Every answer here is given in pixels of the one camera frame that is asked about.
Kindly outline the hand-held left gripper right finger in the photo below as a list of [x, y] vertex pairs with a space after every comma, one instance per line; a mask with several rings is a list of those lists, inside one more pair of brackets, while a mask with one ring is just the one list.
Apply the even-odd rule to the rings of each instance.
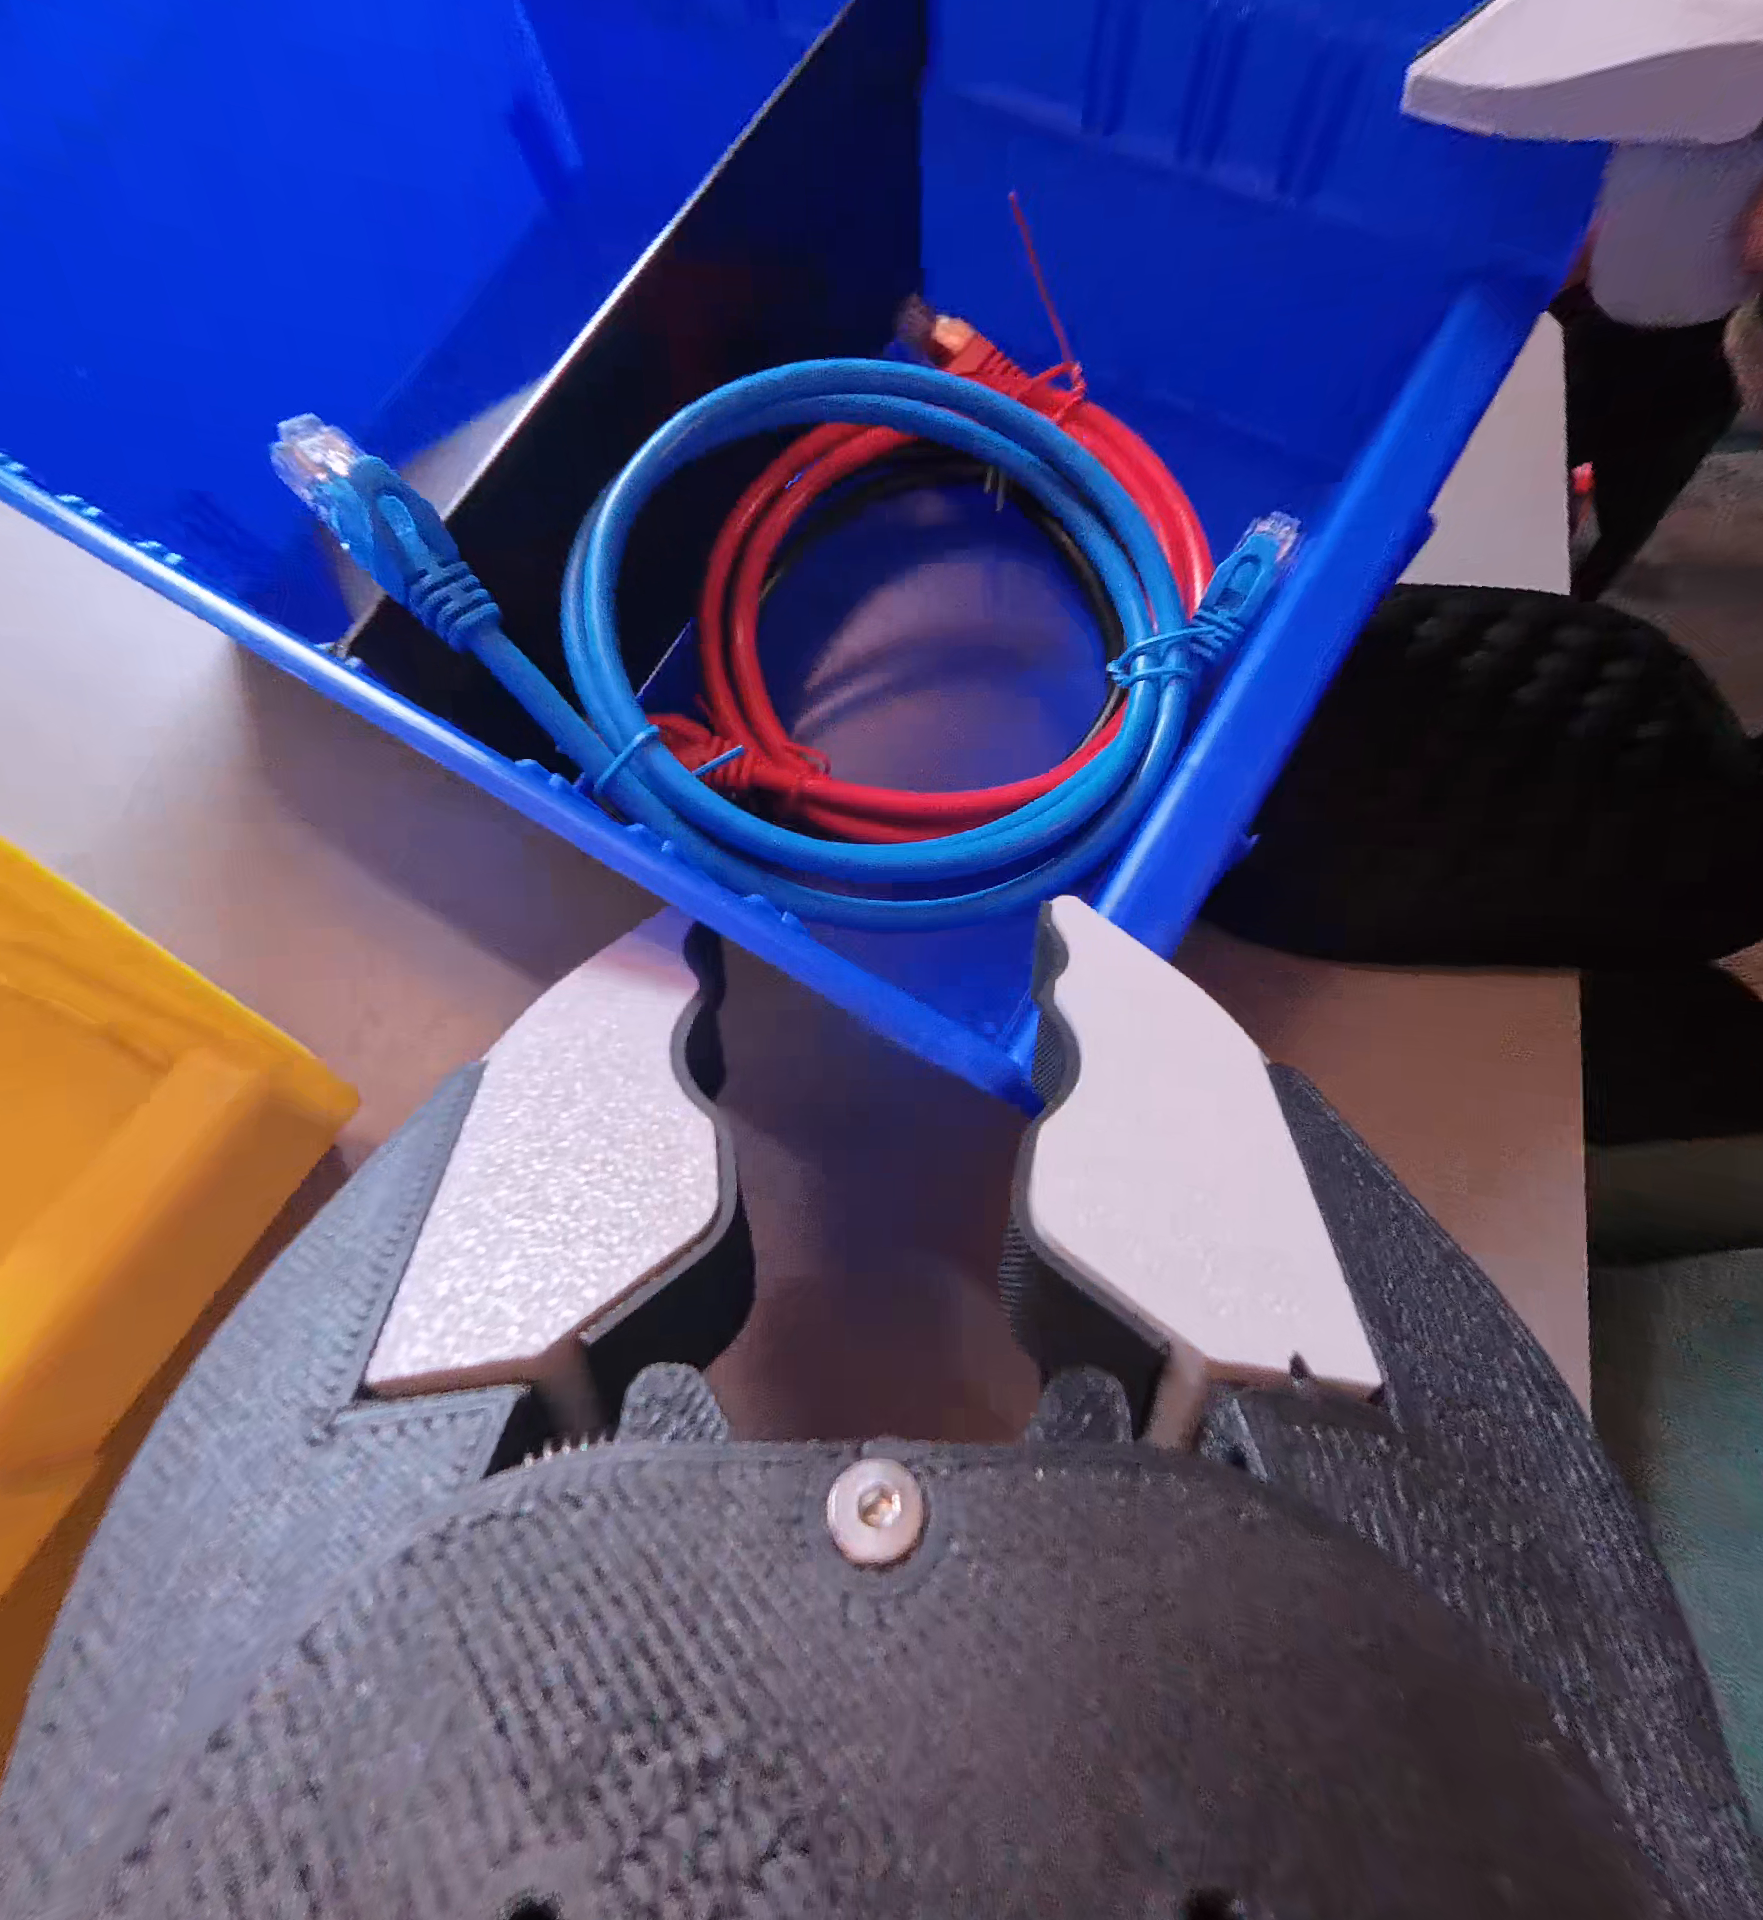
[[1207, 1399], [1383, 1384], [1271, 1064], [1173, 964], [1073, 896], [1037, 920], [1039, 1114], [999, 1290], [1043, 1381], [1099, 1372], [1133, 1436], [1181, 1447]]

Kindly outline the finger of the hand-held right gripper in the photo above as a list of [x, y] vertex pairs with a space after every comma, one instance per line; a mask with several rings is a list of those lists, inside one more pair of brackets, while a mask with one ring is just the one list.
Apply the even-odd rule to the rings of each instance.
[[1401, 109], [1515, 139], [1737, 141], [1763, 123], [1763, 2], [1489, 2], [1411, 59]]

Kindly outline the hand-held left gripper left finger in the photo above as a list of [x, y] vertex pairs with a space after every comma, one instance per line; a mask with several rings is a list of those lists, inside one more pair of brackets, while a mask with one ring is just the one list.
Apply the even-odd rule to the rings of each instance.
[[743, 1325], [743, 1189], [719, 1114], [717, 938], [653, 916], [489, 1048], [365, 1362], [369, 1397], [533, 1390], [613, 1427], [649, 1365]]

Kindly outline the blue plastic bin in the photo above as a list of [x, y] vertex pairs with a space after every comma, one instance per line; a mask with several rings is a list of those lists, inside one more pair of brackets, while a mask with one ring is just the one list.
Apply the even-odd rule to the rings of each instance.
[[[351, 616], [269, 473], [317, 413], [405, 458], [605, 316], [843, 4], [0, 4], [0, 499], [1033, 1111], [1037, 900], [833, 931], [789, 853], [681, 827], [443, 730], [329, 656]], [[925, 4], [921, 285], [1015, 358], [1037, 228], [1091, 395], [1217, 550], [1299, 521], [1173, 781], [1079, 891], [1169, 952], [1555, 292], [1595, 146], [1401, 112], [1467, 4]]]

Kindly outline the yellow plastic bin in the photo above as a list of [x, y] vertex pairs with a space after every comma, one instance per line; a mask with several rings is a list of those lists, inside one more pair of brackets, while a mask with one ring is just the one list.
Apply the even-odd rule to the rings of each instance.
[[0, 1601], [357, 1109], [0, 836]]

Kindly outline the person's green sweatshirt torso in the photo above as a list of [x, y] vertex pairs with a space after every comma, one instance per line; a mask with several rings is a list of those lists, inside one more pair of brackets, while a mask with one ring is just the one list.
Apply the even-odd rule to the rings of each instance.
[[1593, 1268], [1589, 1347], [1763, 1836], [1763, 1248]]

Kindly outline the black bin divider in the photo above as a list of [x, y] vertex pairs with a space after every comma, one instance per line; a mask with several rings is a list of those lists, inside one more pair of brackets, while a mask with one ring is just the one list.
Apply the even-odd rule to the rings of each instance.
[[[791, 361], [877, 358], [921, 285], [925, 4], [843, 4], [717, 170], [611, 292], [605, 316], [493, 434], [441, 511], [507, 635], [573, 693], [563, 561], [593, 497], [677, 410]], [[701, 586], [707, 548], [779, 430], [707, 454], [645, 505], [619, 573], [623, 661], [645, 682]], [[383, 600], [355, 660], [443, 730], [543, 772], [573, 768], [483, 665]]]

